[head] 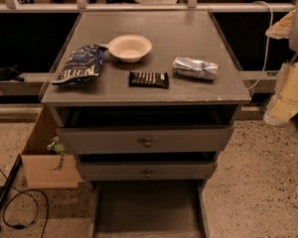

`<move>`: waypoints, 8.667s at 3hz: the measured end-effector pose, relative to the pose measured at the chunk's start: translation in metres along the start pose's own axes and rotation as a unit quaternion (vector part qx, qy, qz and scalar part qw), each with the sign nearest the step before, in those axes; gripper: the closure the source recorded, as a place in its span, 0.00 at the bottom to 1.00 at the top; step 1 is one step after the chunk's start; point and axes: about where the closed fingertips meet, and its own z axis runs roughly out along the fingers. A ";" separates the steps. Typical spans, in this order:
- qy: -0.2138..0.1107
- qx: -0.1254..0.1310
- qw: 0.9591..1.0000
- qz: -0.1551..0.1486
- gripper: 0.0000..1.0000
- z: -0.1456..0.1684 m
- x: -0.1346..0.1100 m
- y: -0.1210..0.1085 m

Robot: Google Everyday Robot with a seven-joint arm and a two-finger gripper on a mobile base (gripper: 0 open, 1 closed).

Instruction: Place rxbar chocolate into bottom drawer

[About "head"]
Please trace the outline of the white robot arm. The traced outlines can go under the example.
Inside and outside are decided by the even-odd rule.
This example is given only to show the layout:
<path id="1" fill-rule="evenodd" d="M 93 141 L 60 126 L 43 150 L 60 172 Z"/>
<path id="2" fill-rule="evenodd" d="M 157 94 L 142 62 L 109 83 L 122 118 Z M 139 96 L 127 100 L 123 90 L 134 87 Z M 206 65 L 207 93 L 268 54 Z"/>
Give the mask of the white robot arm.
<path id="1" fill-rule="evenodd" d="M 289 49 L 298 55 L 298 0 L 295 8 L 266 31 L 266 36 L 289 41 Z M 270 98 L 263 120 L 281 125 L 298 114 L 298 61 L 284 63 L 278 71 L 274 94 Z"/>

